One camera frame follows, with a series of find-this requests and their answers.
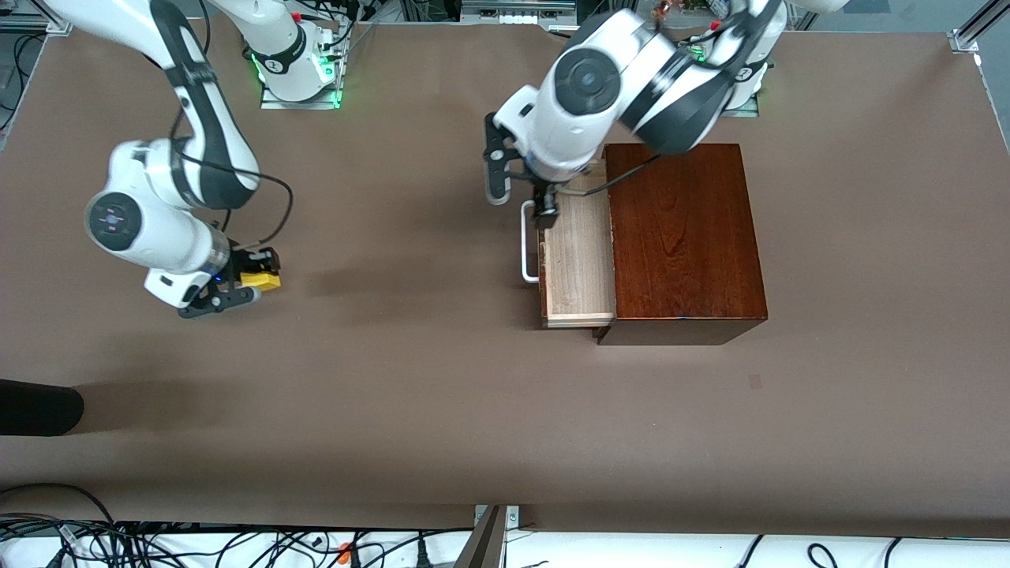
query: table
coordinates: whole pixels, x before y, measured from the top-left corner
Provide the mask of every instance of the table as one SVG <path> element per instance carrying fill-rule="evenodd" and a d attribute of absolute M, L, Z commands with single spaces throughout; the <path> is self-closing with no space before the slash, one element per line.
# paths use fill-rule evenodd
<path fill-rule="evenodd" d="M 503 501 L 552 530 L 1010 533 L 1010 159 L 943 35 L 787 33 L 762 117 L 718 123 L 770 313 L 719 348 L 538 329 L 482 117 L 560 39 L 384 25 L 325 113 L 259 110 L 237 45 L 215 19 L 236 121 L 297 200 L 284 287 L 200 321 L 82 222 L 113 146 L 168 133 L 172 92 L 125 48 L 46 46 L 0 158 L 0 373 L 83 385 L 94 411 L 0 441 L 0 483 L 83 484 L 122 518 L 431 527 Z M 239 241 L 282 193 L 235 213 Z M 29 498 L 6 508 L 93 514 Z"/>

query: wooden box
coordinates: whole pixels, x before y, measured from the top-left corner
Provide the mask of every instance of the wooden box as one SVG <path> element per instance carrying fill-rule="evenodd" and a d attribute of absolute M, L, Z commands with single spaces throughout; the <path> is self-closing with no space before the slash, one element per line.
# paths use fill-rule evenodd
<path fill-rule="evenodd" d="M 606 178 L 649 156 L 608 145 Z M 540 238 L 546 326 L 595 327 L 601 345 L 721 345 L 768 318 L 738 146 L 700 145 L 561 205 Z"/>

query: metal handle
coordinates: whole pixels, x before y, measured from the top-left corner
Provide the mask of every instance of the metal handle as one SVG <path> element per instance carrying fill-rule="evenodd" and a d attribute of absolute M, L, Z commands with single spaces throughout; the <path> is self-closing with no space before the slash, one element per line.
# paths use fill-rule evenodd
<path fill-rule="evenodd" d="M 526 259 L 526 209 L 532 207 L 534 204 L 532 199 L 522 202 L 522 207 L 519 207 L 519 243 L 522 249 L 519 250 L 519 259 L 522 262 L 522 279 L 530 284 L 539 284 L 539 276 L 530 276 L 526 271 L 526 267 L 529 265 L 529 261 Z"/>

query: cable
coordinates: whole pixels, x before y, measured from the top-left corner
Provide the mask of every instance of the cable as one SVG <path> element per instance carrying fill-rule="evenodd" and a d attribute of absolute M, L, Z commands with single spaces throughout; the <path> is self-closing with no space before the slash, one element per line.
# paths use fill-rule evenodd
<path fill-rule="evenodd" d="M 385 563 L 386 562 L 385 559 L 386 559 L 387 555 L 392 554 L 394 551 L 399 550 L 399 549 L 401 549 L 401 548 L 403 548 L 403 547 L 405 547 L 405 546 L 407 546 L 409 544 L 415 543 L 415 542 L 417 542 L 417 541 L 419 541 L 421 539 L 424 539 L 426 537 L 434 537 L 435 535 L 444 535 L 445 533 L 461 533 L 461 532 L 469 532 L 469 531 L 473 531 L 473 529 L 440 529 L 438 531 L 425 531 L 424 533 L 421 533 L 417 537 L 414 537 L 412 539 L 407 539 L 406 541 L 403 541 L 402 543 L 400 543 L 400 544 L 398 544 L 398 545 L 396 545 L 394 547 L 390 547 L 389 549 L 387 549 L 386 551 L 384 551 L 378 558 L 373 558 L 371 561 L 369 561 L 368 564 L 362 566 L 362 568 L 369 568 L 369 566 L 372 566 L 373 564 L 375 564 L 376 562 L 379 562 L 380 560 L 382 560 Z"/>
<path fill-rule="evenodd" d="M 372 31 L 373 29 L 375 29 L 375 27 L 376 27 L 377 25 L 379 25 L 379 24 L 377 24 L 377 23 L 372 23 L 372 24 L 369 24 L 369 26 L 368 26 L 368 28 L 367 28 L 367 29 L 365 30 L 365 32 L 364 32 L 364 33 L 362 33 L 361 35 L 359 35 L 359 36 L 358 36 L 358 39 L 355 39 L 355 42 L 354 42 L 354 43 L 351 43 L 349 48 L 347 48 L 347 53 L 346 53 L 346 54 L 344 54 L 344 55 L 343 55 L 343 57 L 344 57 L 344 58 L 346 58 L 347 56 L 349 56 L 349 55 L 350 55 L 350 52 L 354 52 L 354 51 L 355 51 L 355 48 L 357 48 L 357 46 L 358 46 L 358 44 L 362 42 L 362 39 L 365 39 L 365 36 L 366 36 L 366 35 L 368 35 L 370 31 Z"/>
<path fill-rule="evenodd" d="M 35 34 L 21 35 L 14 40 L 13 52 L 14 52 L 14 67 L 17 70 L 17 98 L 14 99 L 13 108 L 3 105 L 3 108 L 9 111 L 9 114 L 7 115 L 7 118 L 4 119 L 3 124 L 0 124 L 0 130 L 6 130 L 11 120 L 14 119 L 14 112 L 17 110 L 18 105 L 21 104 L 21 99 L 24 97 L 24 91 L 25 89 L 27 89 L 28 86 L 26 80 L 30 77 L 31 74 L 25 73 L 24 70 L 21 69 L 21 54 L 24 53 L 25 46 L 27 46 L 28 42 L 31 41 L 31 39 L 38 39 L 39 41 L 42 41 L 41 39 L 39 39 L 42 35 L 45 34 L 35 33 Z"/>
<path fill-rule="evenodd" d="M 252 172 L 250 170 L 242 170 L 241 168 L 233 168 L 231 166 L 223 166 L 221 164 L 214 164 L 212 162 L 207 162 L 205 160 L 198 160 L 196 158 L 193 158 L 192 156 L 187 155 L 185 152 L 183 152 L 181 150 L 176 151 L 175 150 L 175 145 L 172 144 L 172 143 L 177 139 L 176 135 L 179 132 L 179 126 L 182 123 L 182 117 L 183 117 L 183 109 L 182 109 L 182 107 L 180 107 L 179 111 L 176 113 L 176 119 L 172 122 L 172 129 L 169 131 L 169 147 L 173 149 L 172 150 L 173 152 L 178 152 L 180 158 L 182 158 L 183 160 L 185 160 L 187 162 L 191 162 L 193 164 L 196 164 L 198 166 L 204 166 L 206 168 L 210 168 L 212 170 L 217 170 L 219 172 L 230 172 L 230 173 L 234 173 L 234 174 L 242 174 L 242 175 L 245 175 L 245 176 L 252 176 L 255 178 L 260 178 L 260 179 L 263 179 L 263 180 L 272 181 L 272 182 L 276 183 L 277 185 L 283 187 L 284 190 L 286 192 L 288 192 L 288 205 L 284 209 L 284 215 L 281 216 L 281 220 L 280 220 L 280 222 L 277 223 L 277 226 L 274 228 L 274 230 L 271 231 L 270 234 L 268 234 L 267 236 L 265 236 L 265 238 L 263 238 L 263 239 L 261 239 L 259 241 L 256 241 L 254 243 L 249 243 L 247 245 L 242 245 L 240 247 L 235 247 L 235 249 L 236 250 L 247 250 L 247 249 L 252 248 L 252 247 L 261 247 L 261 246 L 266 245 L 267 243 L 270 243 L 271 241 L 273 241 L 278 234 L 281 233 L 282 230 L 284 230 L 284 226 L 286 224 L 288 224 L 288 217 L 291 216 L 291 209 L 295 205 L 295 191 L 293 189 L 291 189 L 291 186 L 288 185 L 288 182 L 286 182 L 286 181 L 284 181 L 284 180 L 282 180 L 280 178 L 277 178 L 277 177 L 274 177 L 274 176 L 271 176 L 271 175 L 268 175 L 268 174 L 260 173 L 260 172 Z M 227 221 L 229 221 L 229 220 L 231 220 L 231 216 L 228 213 L 225 213 L 225 218 L 222 221 L 222 225 L 226 226 Z"/>
<path fill-rule="evenodd" d="M 827 555 L 827 559 L 831 562 L 830 567 L 824 566 L 820 562 L 817 562 L 817 559 L 814 558 L 815 550 L 819 550 Z M 820 543 L 814 543 L 807 547 L 807 558 L 810 560 L 810 563 L 816 566 L 817 568 L 838 568 L 838 563 L 834 561 L 834 555 L 831 554 L 831 551 L 827 550 L 826 546 Z"/>
<path fill-rule="evenodd" d="M 884 568 L 891 568 L 891 553 L 894 552 L 894 547 L 898 546 L 901 540 L 902 537 L 898 537 L 887 546 L 887 551 L 884 553 Z"/>
<path fill-rule="evenodd" d="M 610 189 L 611 187 L 619 184 L 620 182 L 622 182 L 622 181 L 626 180 L 627 178 L 629 178 L 629 177 L 633 176 L 634 174 L 636 174 L 638 171 L 644 169 L 645 166 L 648 166 L 652 162 L 655 162 L 660 158 L 663 158 L 663 155 L 662 154 L 656 154 L 655 156 L 649 158 L 648 160 L 642 162 L 641 164 L 635 166 L 634 168 L 631 168 L 627 172 L 624 172 L 623 174 L 617 176 L 616 178 L 610 180 L 609 182 L 607 182 L 607 183 L 605 183 L 605 184 L 603 184 L 601 186 L 595 187 L 595 188 L 593 188 L 593 189 L 591 189 L 589 191 L 572 191 L 571 189 L 566 189 L 564 187 L 557 187 L 557 186 L 554 187 L 554 190 L 558 193 L 562 193 L 562 194 L 565 194 L 565 195 L 574 195 L 576 197 L 589 197 L 590 195 L 595 195 L 597 193 L 600 193 L 601 191 L 605 191 L 605 190 Z"/>
<path fill-rule="evenodd" d="M 98 497 L 94 496 L 89 491 L 78 487 L 77 485 L 70 485 L 68 483 L 48 483 L 48 482 L 24 483 L 21 485 L 15 485 L 13 487 L 8 487 L 6 489 L 0 489 L 0 497 L 6 495 L 7 493 L 22 491 L 24 489 L 66 489 L 69 491 L 80 493 L 85 497 L 87 497 L 88 500 L 92 502 L 92 504 L 98 507 L 98 510 L 102 512 L 102 516 L 105 517 L 105 520 L 109 523 L 110 527 L 115 524 L 115 520 L 112 520 L 112 514 L 109 512 L 109 509 L 105 507 L 105 504 L 102 503 L 102 501 L 100 501 Z"/>
<path fill-rule="evenodd" d="M 596 15 L 596 11 L 597 11 L 597 10 L 599 10 L 599 9 L 600 9 L 600 6 L 602 6 L 602 5 L 603 5 L 603 4 L 604 4 L 604 3 L 606 2 L 606 1 L 607 1 L 607 0 L 600 0 L 600 3 L 599 3 L 599 4 L 597 4 L 597 5 L 596 5 L 596 7 L 595 7 L 595 8 L 593 8 L 593 9 L 592 9 L 592 10 L 591 10 L 591 11 L 589 12 L 589 15 L 587 15 L 586 17 L 588 18 L 588 17 L 590 17 L 590 16 L 593 16 L 593 15 Z"/>
<path fill-rule="evenodd" d="M 203 0 L 197 1 L 200 2 L 200 11 L 203 12 L 203 26 L 206 28 L 206 32 L 203 34 L 203 55 L 206 56 L 210 50 L 210 15 L 207 14 L 207 4 Z"/>
<path fill-rule="evenodd" d="M 428 559 L 428 546 L 424 543 L 424 533 L 417 533 L 420 538 L 417 541 L 417 566 L 416 568 L 432 568 L 431 560 Z"/>
<path fill-rule="evenodd" d="M 750 557 L 753 556 L 754 549 L 758 548 L 758 543 L 760 543 L 764 538 L 765 535 L 758 535 L 758 537 L 755 537 L 754 540 L 750 541 L 750 546 L 747 547 L 747 552 L 746 554 L 743 555 L 743 560 L 741 560 L 740 563 L 736 565 L 736 568 L 747 568 L 747 564 L 750 563 Z"/>

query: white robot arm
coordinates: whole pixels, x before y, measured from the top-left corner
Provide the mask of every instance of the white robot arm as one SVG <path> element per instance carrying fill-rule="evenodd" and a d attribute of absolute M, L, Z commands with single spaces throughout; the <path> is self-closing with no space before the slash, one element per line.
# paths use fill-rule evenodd
<path fill-rule="evenodd" d="M 810 0 L 820 9 L 844 3 Z M 630 10 L 589 18 L 539 89 L 523 87 L 485 118 L 488 201 L 508 201 L 511 178 L 530 180 L 536 225 L 549 228 L 554 184 L 582 173 L 618 120 L 658 155 L 690 151 L 760 88 L 786 19 L 783 0 L 735 0 L 718 28 L 693 41 L 705 45 L 699 58 Z M 510 169 L 516 160 L 521 172 Z"/>
<path fill-rule="evenodd" d="M 239 271 L 276 273 L 278 267 L 271 259 L 261 263 L 252 258 L 259 253 L 232 251 L 220 230 L 190 213 L 199 207 L 241 207 L 259 185 L 259 168 L 186 18 L 169 0 L 48 4 L 77 27 L 157 63 L 193 127 L 192 136 L 132 140 L 115 148 L 105 188 L 88 205 L 85 225 L 92 240 L 112 255 L 147 267 L 144 287 L 180 308 L 181 315 L 259 299 L 259 289 L 232 290 L 234 278 Z M 188 308 L 212 278 L 225 277 L 227 293 L 213 305 Z"/>
<path fill-rule="evenodd" d="M 279 99 L 303 101 L 336 77 L 333 32 L 296 21 L 280 0 L 209 0 L 242 33 L 264 83 Z"/>

